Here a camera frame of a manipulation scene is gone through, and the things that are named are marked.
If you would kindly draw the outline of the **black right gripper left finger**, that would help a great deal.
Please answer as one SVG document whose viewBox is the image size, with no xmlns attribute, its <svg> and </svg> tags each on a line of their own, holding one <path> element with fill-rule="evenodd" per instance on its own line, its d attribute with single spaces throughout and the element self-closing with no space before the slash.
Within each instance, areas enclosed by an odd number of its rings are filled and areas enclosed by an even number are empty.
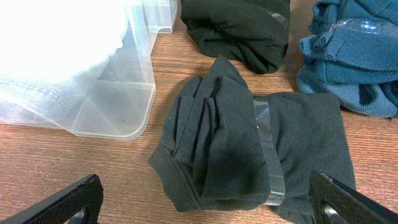
<svg viewBox="0 0 398 224">
<path fill-rule="evenodd" d="M 29 208 L 1 221 L 2 224 L 98 224 L 103 186 L 91 174 Z"/>
</svg>

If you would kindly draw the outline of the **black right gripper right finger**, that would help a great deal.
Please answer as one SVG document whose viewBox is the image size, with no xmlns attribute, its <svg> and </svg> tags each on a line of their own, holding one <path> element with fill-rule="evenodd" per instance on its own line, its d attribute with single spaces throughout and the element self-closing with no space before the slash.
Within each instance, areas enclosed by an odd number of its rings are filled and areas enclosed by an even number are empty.
<svg viewBox="0 0 398 224">
<path fill-rule="evenodd" d="M 397 214 L 322 171 L 312 171 L 309 197 L 315 224 L 395 224 Z"/>
</svg>

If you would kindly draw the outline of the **clear plastic storage container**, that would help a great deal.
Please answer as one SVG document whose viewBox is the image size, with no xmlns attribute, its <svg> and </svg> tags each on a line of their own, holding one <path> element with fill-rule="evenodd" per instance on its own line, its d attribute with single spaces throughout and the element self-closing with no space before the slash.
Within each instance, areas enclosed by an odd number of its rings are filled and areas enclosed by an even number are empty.
<svg viewBox="0 0 398 224">
<path fill-rule="evenodd" d="M 76 136 L 132 140 L 146 128 L 155 96 L 151 52 L 159 33 L 170 33 L 177 1 L 123 1 L 128 24 L 122 47 L 99 79 L 71 104 L 1 96 L 1 122 L 64 129 Z"/>
</svg>

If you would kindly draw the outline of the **light blue jeans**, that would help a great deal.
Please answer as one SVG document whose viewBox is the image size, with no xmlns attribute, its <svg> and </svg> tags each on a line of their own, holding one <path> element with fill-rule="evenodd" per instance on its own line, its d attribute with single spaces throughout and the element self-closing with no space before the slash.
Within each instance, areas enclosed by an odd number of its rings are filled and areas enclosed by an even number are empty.
<svg viewBox="0 0 398 224">
<path fill-rule="evenodd" d="M 127 24 L 123 1 L 1 1 L 1 96 L 82 99 Z"/>
</svg>

